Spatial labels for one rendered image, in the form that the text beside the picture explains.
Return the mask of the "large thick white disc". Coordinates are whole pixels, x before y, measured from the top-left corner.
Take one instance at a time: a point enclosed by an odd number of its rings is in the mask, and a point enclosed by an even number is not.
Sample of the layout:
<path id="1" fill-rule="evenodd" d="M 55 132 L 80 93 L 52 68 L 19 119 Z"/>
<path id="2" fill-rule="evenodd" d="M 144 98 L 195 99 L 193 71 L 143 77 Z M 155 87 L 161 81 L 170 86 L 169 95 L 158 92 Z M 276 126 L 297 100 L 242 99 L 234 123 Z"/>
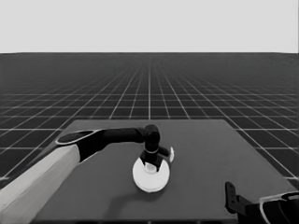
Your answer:
<path id="1" fill-rule="evenodd" d="M 135 184 L 147 193 L 158 192 L 163 189 L 170 178 L 170 167 L 166 160 L 162 160 L 160 169 L 148 162 L 143 163 L 138 158 L 133 166 Z"/>

